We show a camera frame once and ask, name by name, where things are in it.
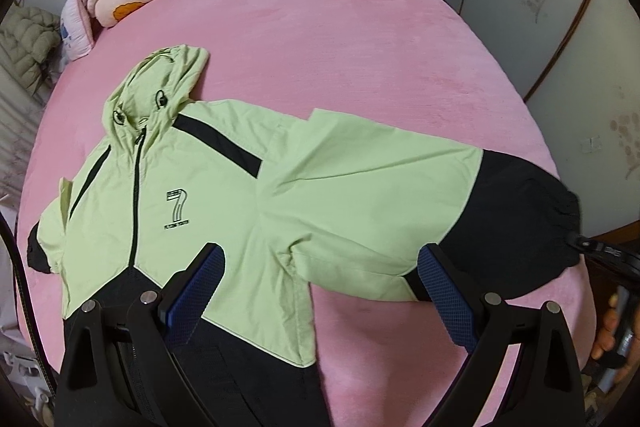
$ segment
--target black strap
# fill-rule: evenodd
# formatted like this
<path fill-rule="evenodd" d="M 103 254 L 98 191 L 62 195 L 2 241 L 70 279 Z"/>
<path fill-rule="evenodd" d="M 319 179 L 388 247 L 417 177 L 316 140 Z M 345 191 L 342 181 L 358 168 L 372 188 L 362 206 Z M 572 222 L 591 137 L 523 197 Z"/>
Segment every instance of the black strap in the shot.
<path fill-rule="evenodd" d="M 215 149 L 254 178 L 258 177 L 262 160 L 233 143 L 212 126 L 190 116 L 179 114 L 174 121 L 174 127 Z"/>
<path fill-rule="evenodd" d="M 22 259 L 20 258 L 20 251 L 18 245 L 15 242 L 9 225 L 7 224 L 2 212 L 0 212 L 0 237 L 4 242 L 4 246 L 9 253 L 9 258 L 14 266 L 15 283 L 20 294 L 20 302 L 22 303 L 22 309 L 24 311 L 25 323 L 29 331 L 29 337 L 31 339 L 31 345 L 38 359 L 38 364 L 42 371 L 42 376 L 47 383 L 47 387 L 51 393 L 51 396 L 55 399 L 56 390 L 58 384 L 54 376 L 53 368 L 49 365 L 47 360 L 47 354 L 44 351 L 42 345 L 42 339 L 40 338 L 40 332 L 36 324 L 36 315 L 33 311 L 33 303 L 31 302 L 31 295 L 29 293 L 29 285 L 27 284 L 27 275 L 24 271 Z"/>
<path fill-rule="evenodd" d="M 422 280 L 418 275 L 418 267 L 415 267 L 411 272 L 404 275 L 404 279 L 409 284 L 411 291 L 414 292 L 415 298 L 418 299 L 418 301 L 431 302 L 431 297 L 429 296 L 427 288 L 424 287 L 424 284 L 422 284 Z"/>
<path fill-rule="evenodd" d="M 73 206 L 71 207 L 71 211 L 69 212 L 69 219 L 71 219 L 71 216 L 73 215 L 74 210 L 76 209 L 76 206 L 78 206 L 78 203 L 80 202 L 80 198 L 82 198 L 82 196 L 84 196 L 84 193 L 89 188 L 89 185 L 91 185 L 91 183 L 95 180 L 95 177 L 98 175 L 98 172 L 100 171 L 100 168 L 102 167 L 102 164 L 107 159 L 107 156 L 109 155 L 110 152 L 111 152 L 111 146 L 108 146 L 107 150 L 105 152 L 103 152 L 102 155 L 100 155 L 100 157 L 94 163 L 94 166 L 91 167 L 91 170 L 89 171 L 89 174 L 87 175 L 86 179 L 84 180 L 84 184 L 82 185 L 82 188 L 80 189 L 78 197 L 76 198 L 76 201 L 74 202 Z"/>

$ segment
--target metal screw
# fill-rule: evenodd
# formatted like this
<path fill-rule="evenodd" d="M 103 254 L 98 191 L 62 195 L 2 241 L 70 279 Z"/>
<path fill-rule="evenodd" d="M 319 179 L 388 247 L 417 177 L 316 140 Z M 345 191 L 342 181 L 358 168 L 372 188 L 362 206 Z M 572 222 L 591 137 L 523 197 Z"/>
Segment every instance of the metal screw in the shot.
<path fill-rule="evenodd" d="M 546 303 L 546 309 L 552 313 L 560 313 L 560 304 L 557 302 L 549 301 Z"/>
<path fill-rule="evenodd" d="M 502 302 L 502 298 L 497 293 L 493 292 L 487 293 L 487 295 L 484 296 L 484 300 L 488 304 L 491 304 L 491 306 L 497 306 Z"/>
<path fill-rule="evenodd" d="M 154 292 L 153 290 L 149 290 L 149 291 L 144 292 L 140 296 L 140 302 L 142 302 L 143 304 L 151 304 L 157 298 L 158 298 L 158 294 L 156 292 Z"/>
<path fill-rule="evenodd" d="M 85 301 L 84 303 L 82 303 L 82 306 L 80 307 L 80 309 L 84 313 L 88 313 L 92 311 L 94 308 L 95 308 L 95 301 L 93 299 L 89 299 L 88 301 Z"/>

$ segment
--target finger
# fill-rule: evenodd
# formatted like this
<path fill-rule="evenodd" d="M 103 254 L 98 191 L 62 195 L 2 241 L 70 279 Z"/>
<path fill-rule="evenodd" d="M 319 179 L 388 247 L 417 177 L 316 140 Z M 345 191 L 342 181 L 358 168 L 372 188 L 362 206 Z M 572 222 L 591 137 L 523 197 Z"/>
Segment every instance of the finger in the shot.
<path fill-rule="evenodd" d="M 596 337 L 596 345 L 600 346 L 605 351 L 610 351 L 616 345 L 616 340 L 610 331 L 602 328 L 600 331 L 598 331 L 598 336 Z"/>
<path fill-rule="evenodd" d="M 633 366 L 631 364 L 625 363 L 625 367 L 623 367 L 616 373 L 616 377 L 613 379 L 613 382 L 620 383 L 621 381 L 625 380 L 626 375 L 629 374 L 629 371 L 631 371 L 632 367 Z"/>
<path fill-rule="evenodd" d="M 607 329 L 607 331 L 613 332 L 616 331 L 618 327 L 618 314 L 615 310 L 607 310 L 602 317 L 602 325 Z"/>
<path fill-rule="evenodd" d="M 634 320 L 634 334 L 636 339 L 640 339 L 640 306 L 636 310 L 636 318 Z"/>
<path fill-rule="evenodd" d="M 602 349 L 597 344 L 593 346 L 593 349 L 591 349 L 591 358 L 593 360 L 598 360 L 603 354 L 604 354 L 604 349 Z"/>
<path fill-rule="evenodd" d="M 629 365 L 636 365 L 636 363 L 640 362 L 640 339 L 634 337 L 631 342 L 631 346 L 629 348 L 628 357 Z"/>

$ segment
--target beige puffer jacket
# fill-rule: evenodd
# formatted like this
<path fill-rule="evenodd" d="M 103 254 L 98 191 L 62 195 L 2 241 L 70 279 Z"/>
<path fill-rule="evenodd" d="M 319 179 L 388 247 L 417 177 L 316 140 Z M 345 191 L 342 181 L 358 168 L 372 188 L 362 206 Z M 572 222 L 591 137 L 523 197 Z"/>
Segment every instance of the beige puffer jacket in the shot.
<path fill-rule="evenodd" d="M 61 41 L 60 17 L 12 5 L 0 23 L 0 65 L 33 93 L 42 77 L 40 65 Z"/>

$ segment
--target pillow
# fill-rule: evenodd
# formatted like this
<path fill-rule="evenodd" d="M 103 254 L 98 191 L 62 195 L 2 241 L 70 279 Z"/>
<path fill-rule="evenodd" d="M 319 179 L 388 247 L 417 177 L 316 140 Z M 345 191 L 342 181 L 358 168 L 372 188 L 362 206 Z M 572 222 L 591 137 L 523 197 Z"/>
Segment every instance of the pillow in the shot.
<path fill-rule="evenodd" d="M 80 0 L 66 0 L 60 14 L 60 34 L 69 60 L 84 57 L 94 47 L 91 19 Z"/>

